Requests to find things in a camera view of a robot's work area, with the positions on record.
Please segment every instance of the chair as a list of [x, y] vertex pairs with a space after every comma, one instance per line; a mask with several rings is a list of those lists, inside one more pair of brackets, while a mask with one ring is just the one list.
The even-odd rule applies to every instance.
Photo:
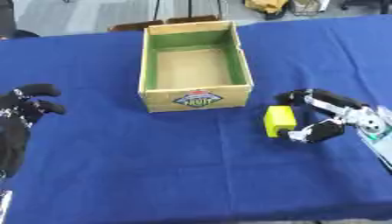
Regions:
[[0, 36], [9, 37], [17, 29], [13, 9], [12, 1], [0, 0]]
[[13, 39], [25, 39], [25, 38], [39, 38], [39, 35], [34, 32], [24, 31], [24, 30], [16, 30], [12, 35]]
[[166, 22], [163, 20], [157, 20], [158, 12], [160, 7], [160, 0], [157, 0], [155, 6], [154, 18], [150, 22], [136, 23], [136, 24], [116, 24], [108, 28], [109, 32], [123, 32], [123, 31], [143, 31], [144, 28], [150, 25], [163, 25], [163, 24], [182, 24], [182, 23], [194, 23], [194, 22], [206, 22], [206, 21], [218, 21], [222, 19], [222, 7], [221, 0], [216, 0], [218, 4], [219, 15], [208, 15], [201, 17], [193, 16], [193, 0], [188, 0], [188, 17], [173, 17], [169, 18]]
[[[348, 6], [352, 5], [362, 5], [362, 4], [369, 4], [369, 3], [374, 3], [377, 2], [376, 0], [345, 0], [343, 4], [340, 6], [340, 8], [343, 11], [348, 10]], [[389, 13], [389, 3], [390, 0], [378, 0], [380, 3], [380, 14], [388, 14]]]

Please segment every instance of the finger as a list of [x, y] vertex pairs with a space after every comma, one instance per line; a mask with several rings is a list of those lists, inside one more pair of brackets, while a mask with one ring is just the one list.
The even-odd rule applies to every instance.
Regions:
[[338, 107], [350, 107], [354, 109], [361, 109], [363, 106], [367, 106], [366, 103], [362, 103], [360, 101], [356, 101], [354, 99], [334, 94], [329, 91], [325, 91], [323, 89], [314, 89], [313, 90], [313, 98], [321, 100], [323, 102], [329, 102]]
[[27, 100], [34, 96], [59, 96], [61, 92], [52, 84], [30, 84], [15, 88], [12, 92], [19, 100]]
[[40, 110], [37, 102], [27, 101], [20, 103], [17, 107], [17, 114], [22, 120], [25, 127], [30, 128], [34, 123], [36, 123], [44, 115], [45, 111]]
[[283, 94], [278, 94], [275, 96], [276, 101], [281, 105], [301, 105], [305, 103], [304, 97], [306, 95], [306, 89], [298, 89], [294, 91], [290, 91]]
[[38, 100], [34, 102], [34, 106], [42, 113], [56, 113], [59, 115], [64, 115], [66, 113], [66, 108], [64, 106], [50, 101]]

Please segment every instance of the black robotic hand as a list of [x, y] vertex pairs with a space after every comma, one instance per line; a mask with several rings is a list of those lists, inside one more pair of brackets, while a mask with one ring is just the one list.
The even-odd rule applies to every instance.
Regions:
[[355, 112], [349, 112], [367, 106], [365, 103], [318, 88], [298, 89], [278, 94], [275, 98], [280, 105], [310, 105], [314, 110], [330, 117], [301, 130], [281, 129], [278, 132], [280, 137], [309, 144], [344, 134], [345, 125], [349, 125], [355, 118], [350, 117]]
[[12, 177], [23, 162], [30, 128], [47, 113], [65, 114], [65, 108], [49, 101], [31, 101], [35, 96], [59, 96], [51, 84], [18, 87], [0, 95], [0, 171]]

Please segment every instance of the blue tablecloth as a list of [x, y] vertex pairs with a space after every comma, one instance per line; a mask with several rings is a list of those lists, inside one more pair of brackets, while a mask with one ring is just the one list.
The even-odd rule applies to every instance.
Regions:
[[267, 138], [261, 122], [273, 95], [296, 88], [392, 108], [391, 25], [241, 27], [248, 106], [157, 114], [137, 95], [140, 32], [0, 42], [1, 91], [53, 83], [68, 109], [33, 128], [8, 223], [392, 218], [392, 176], [352, 129], [305, 145]]

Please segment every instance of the cardboard box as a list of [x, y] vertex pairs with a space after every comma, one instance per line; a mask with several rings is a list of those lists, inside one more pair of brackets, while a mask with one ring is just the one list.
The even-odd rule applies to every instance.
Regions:
[[245, 106], [252, 87], [234, 23], [145, 29], [139, 94], [150, 112]]

